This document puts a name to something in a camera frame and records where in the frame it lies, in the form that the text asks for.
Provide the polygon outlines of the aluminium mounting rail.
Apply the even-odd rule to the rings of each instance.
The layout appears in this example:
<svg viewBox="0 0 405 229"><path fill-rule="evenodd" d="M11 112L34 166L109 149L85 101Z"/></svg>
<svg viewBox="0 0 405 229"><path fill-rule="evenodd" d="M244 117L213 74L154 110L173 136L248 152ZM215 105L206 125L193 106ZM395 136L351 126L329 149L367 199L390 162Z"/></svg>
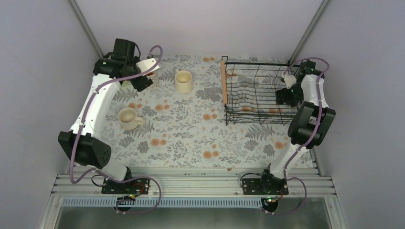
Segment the aluminium mounting rail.
<svg viewBox="0 0 405 229"><path fill-rule="evenodd" d="M155 179L163 197L235 198L243 196L240 176L260 168L161 168L132 167L134 177L146 175ZM87 174L78 184L71 184L68 174L56 177L51 191L53 196L100 196L101 188L91 182ZM315 168L295 168L289 176L303 180L308 197L334 197L337 195L331 177L322 177Z"/></svg>

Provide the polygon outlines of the aluminium corner frame post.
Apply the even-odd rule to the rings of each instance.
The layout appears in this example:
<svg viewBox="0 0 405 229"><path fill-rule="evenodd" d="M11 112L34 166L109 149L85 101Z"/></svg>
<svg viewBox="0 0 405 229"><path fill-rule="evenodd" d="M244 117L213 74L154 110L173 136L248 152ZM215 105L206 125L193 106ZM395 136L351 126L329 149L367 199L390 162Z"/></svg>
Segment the aluminium corner frame post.
<svg viewBox="0 0 405 229"><path fill-rule="evenodd" d="M88 25L88 23L87 23L87 21L85 19L85 16L84 16L83 12L81 11L77 1L76 0L68 0L67 2L70 4L75 16L77 17L77 19L79 21L80 26L82 27L83 31L85 32L88 40L90 41L93 49L95 50L97 56L99 58L102 58L104 56L103 52L102 52L102 50L101 50L101 48L100 48L94 34L93 34L93 32L91 31L91 28Z"/></svg>

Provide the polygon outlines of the right aluminium corner post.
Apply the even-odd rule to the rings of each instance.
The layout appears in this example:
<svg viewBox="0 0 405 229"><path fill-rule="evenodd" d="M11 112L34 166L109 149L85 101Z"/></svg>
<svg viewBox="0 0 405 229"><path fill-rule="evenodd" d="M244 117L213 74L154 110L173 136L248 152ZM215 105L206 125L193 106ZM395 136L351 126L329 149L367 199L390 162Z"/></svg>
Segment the right aluminium corner post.
<svg viewBox="0 0 405 229"><path fill-rule="evenodd" d="M311 21L309 22L308 26L306 27L303 35L301 36L297 46L295 47L290 59L289 63L295 62L299 54L301 53L304 45L307 43L309 37L311 36L313 30L317 26L318 22L320 21L322 15L324 14L325 10L327 9L331 0L322 0L320 5L318 6L316 12L314 13Z"/></svg>

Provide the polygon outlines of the floral patterned table mat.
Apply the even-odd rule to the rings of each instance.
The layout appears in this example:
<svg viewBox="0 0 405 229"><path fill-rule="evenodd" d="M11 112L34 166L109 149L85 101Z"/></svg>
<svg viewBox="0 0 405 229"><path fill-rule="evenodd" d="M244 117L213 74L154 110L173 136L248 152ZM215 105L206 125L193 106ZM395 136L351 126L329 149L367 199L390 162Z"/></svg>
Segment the floral patterned table mat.
<svg viewBox="0 0 405 229"><path fill-rule="evenodd" d="M175 90L176 70L192 74L190 93ZM167 55L156 73L146 90L129 85L112 99L100 137L118 162L129 167L266 167L288 145L288 125L226 124L221 57ZM118 112L126 107L134 108L145 124L125 130Z"/></svg>

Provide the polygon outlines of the light green mug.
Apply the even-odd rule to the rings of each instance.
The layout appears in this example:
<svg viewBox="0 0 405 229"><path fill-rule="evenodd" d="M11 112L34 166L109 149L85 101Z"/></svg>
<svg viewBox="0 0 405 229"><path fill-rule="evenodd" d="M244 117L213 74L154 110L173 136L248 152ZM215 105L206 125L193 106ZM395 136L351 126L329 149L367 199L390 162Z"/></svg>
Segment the light green mug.
<svg viewBox="0 0 405 229"><path fill-rule="evenodd" d="M121 85L121 88L125 88L130 85L130 81L124 81Z"/></svg>

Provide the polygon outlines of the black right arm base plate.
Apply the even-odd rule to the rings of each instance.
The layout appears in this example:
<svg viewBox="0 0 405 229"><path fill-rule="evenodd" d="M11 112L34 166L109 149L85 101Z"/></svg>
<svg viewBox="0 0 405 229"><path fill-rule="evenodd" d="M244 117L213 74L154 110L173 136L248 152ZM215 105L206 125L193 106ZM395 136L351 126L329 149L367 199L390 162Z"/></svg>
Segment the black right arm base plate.
<svg viewBox="0 0 405 229"><path fill-rule="evenodd" d="M242 189L244 195L288 195L288 185L285 179L273 177L271 179L243 178Z"/></svg>

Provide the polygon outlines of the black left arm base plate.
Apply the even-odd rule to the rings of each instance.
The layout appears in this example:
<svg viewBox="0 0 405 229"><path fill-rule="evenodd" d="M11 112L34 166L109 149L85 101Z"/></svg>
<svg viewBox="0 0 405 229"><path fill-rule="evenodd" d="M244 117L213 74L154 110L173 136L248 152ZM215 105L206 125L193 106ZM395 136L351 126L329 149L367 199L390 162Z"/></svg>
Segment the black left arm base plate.
<svg viewBox="0 0 405 229"><path fill-rule="evenodd" d="M117 183L110 180L104 181L101 189L102 194L139 195L148 194L150 179L139 178L127 183Z"/></svg>

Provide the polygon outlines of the beige brown mug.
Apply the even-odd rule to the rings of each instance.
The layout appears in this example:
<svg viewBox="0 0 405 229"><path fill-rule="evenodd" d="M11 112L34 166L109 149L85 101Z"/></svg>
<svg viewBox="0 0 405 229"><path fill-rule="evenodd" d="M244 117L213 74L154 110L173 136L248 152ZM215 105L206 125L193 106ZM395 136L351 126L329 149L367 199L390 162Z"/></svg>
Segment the beige brown mug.
<svg viewBox="0 0 405 229"><path fill-rule="evenodd" d="M136 129L138 126L144 125L146 122L142 117L139 117L136 110L131 107L126 107L120 110L118 112L118 120L125 130Z"/></svg>

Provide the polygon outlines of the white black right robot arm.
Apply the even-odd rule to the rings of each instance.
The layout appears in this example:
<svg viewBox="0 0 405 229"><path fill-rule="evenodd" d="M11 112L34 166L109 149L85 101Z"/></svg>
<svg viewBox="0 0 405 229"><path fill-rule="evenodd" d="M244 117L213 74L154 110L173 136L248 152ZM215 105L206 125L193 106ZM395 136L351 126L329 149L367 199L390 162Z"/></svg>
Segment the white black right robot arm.
<svg viewBox="0 0 405 229"><path fill-rule="evenodd" d="M317 70L316 60L317 57L301 59L294 75L288 71L282 74L286 87L276 92L277 102L299 109L288 128L288 145L263 171L258 182L264 194L284 188L296 160L322 143L335 118L336 112L329 108L323 90L326 70Z"/></svg>

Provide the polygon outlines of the cream white mug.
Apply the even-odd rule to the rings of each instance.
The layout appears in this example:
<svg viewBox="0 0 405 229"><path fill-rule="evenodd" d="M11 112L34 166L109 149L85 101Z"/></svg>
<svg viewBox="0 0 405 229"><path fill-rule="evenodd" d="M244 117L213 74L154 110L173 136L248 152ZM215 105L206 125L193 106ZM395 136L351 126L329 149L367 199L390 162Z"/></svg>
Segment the cream white mug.
<svg viewBox="0 0 405 229"><path fill-rule="evenodd" d="M174 76L174 88L182 94L190 93L193 90L192 74L186 70L176 70Z"/></svg>

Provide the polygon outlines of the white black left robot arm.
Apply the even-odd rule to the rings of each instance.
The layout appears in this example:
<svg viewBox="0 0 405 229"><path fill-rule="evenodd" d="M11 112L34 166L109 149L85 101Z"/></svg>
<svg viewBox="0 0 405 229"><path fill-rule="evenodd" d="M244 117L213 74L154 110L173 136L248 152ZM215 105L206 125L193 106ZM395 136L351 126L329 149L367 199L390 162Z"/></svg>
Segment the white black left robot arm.
<svg viewBox="0 0 405 229"><path fill-rule="evenodd" d="M83 108L74 124L67 132L61 131L58 142L70 159L69 179L77 184L85 175L95 172L114 182L120 193L127 193L133 187L130 169L112 159L111 146L100 139L105 116L118 89L124 81L129 81L141 92L151 86L153 81L148 73L160 68L161 57L154 58L155 49L163 51L159 45L153 46L145 60L135 51L136 43L116 39L113 51L95 62L90 91Z"/></svg>

